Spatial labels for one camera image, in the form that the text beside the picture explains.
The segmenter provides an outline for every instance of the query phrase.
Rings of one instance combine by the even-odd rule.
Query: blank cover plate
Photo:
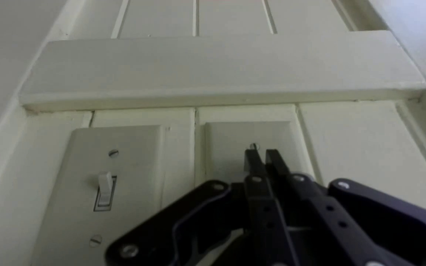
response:
[[[210,122],[206,125],[206,171],[209,178],[243,181],[244,150],[256,143],[265,162],[266,149],[280,149],[288,167],[296,168],[300,156],[290,122]]]

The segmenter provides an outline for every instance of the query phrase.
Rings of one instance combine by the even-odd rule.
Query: white wall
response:
[[[0,0],[0,122],[67,0]]]

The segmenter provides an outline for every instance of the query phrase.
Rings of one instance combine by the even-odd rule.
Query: light switch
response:
[[[109,171],[98,174],[98,193],[95,201],[95,211],[111,209],[114,186],[115,186],[115,175],[112,175]]]
[[[104,266],[106,246],[161,203],[164,131],[161,125],[75,130],[31,264]]]

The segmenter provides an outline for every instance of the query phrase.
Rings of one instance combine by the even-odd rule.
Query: black plastic part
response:
[[[426,209],[348,178],[325,190],[278,150],[244,158],[243,183],[203,183],[111,243],[106,263],[189,266],[243,229],[214,266],[426,264]]]
[[[228,183],[203,183],[111,243],[105,255],[106,263],[195,264],[229,236],[232,217],[217,215],[217,211],[228,208],[222,205],[222,199],[229,195]],[[135,257],[123,257],[121,249],[127,245],[138,246],[139,252]]]
[[[426,264],[425,208],[349,178],[331,181],[328,190],[374,242],[413,264]]]

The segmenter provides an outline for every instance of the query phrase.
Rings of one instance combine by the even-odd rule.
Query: wall plate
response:
[[[80,128],[71,135],[33,264],[102,266],[106,246],[161,203],[163,127]],[[98,174],[115,178],[111,208],[93,211]]]
[[[266,149],[280,149],[288,167],[294,167],[294,143],[290,122],[209,122],[206,125],[206,174],[209,178],[243,181],[244,150],[256,143],[265,162]]]

